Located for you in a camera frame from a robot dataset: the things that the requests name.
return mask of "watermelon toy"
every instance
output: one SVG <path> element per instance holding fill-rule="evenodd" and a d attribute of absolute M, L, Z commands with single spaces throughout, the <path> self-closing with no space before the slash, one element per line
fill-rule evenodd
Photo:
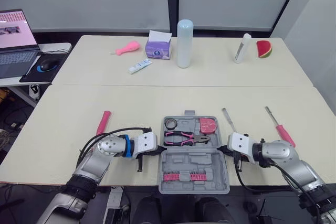
<path fill-rule="evenodd" d="M 272 44 L 267 40 L 257 41 L 258 57 L 267 58 L 272 52 Z"/>

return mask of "plastic bottle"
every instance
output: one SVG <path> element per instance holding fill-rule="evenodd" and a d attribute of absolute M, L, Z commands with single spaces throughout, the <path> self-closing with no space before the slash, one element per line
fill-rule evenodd
<path fill-rule="evenodd" d="M 248 44 L 251 41 L 251 38 L 252 37 L 250 34 L 244 34 L 235 57 L 235 63 L 239 64 L 243 61 L 244 55 L 246 54 Z"/>
<path fill-rule="evenodd" d="M 180 68 L 190 66 L 193 48 L 194 24 L 189 19 L 177 23 L 177 65 Z"/>

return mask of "laptop screen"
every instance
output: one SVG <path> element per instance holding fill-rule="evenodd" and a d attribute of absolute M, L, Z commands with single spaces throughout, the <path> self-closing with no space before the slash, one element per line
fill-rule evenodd
<path fill-rule="evenodd" d="M 0 48 L 36 45 L 22 10 L 0 12 Z"/>

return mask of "pliers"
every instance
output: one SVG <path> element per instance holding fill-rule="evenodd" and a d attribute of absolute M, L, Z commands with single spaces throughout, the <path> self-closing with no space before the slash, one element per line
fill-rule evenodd
<path fill-rule="evenodd" d="M 208 136 L 194 135 L 194 133 L 190 131 L 165 131 L 164 136 L 185 136 L 189 138 L 188 140 L 178 143 L 165 141 L 163 142 L 164 146 L 183 146 L 183 145 L 193 146 L 194 143 L 207 143 L 210 140 L 210 137 Z"/>

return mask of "tool case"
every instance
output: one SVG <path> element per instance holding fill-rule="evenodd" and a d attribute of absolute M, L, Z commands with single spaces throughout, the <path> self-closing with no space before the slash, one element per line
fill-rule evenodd
<path fill-rule="evenodd" d="M 161 140 L 178 143 L 186 138 L 178 135 L 165 136 L 166 131 L 200 132 L 200 118 L 209 118 L 216 122 L 217 129 L 207 134 L 207 143 L 195 143 L 193 146 L 165 146 L 159 163 L 159 191 L 162 194 L 227 194 L 230 191 L 228 172 L 224 154 L 217 148 L 222 145 L 218 121 L 213 116 L 196 116 L 195 111 L 185 111 L 184 116 L 166 116 L 163 119 Z M 177 126 L 168 130 L 167 119 L 174 119 Z"/>

